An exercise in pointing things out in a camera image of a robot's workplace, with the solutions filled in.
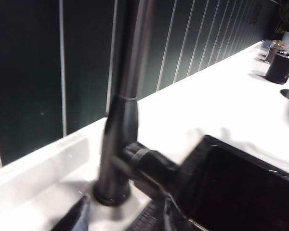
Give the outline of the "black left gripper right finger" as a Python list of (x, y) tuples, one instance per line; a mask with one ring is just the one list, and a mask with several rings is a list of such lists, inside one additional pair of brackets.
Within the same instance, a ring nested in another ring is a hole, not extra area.
[(161, 200), (151, 200), (128, 226), (128, 231), (193, 231), (190, 219), (195, 197), (166, 194)]

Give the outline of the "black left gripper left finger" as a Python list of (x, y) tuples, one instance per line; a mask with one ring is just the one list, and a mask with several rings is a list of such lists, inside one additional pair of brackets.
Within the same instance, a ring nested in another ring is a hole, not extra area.
[(90, 199), (82, 196), (51, 229), (52, 231), (87, 231), (89, 229)]

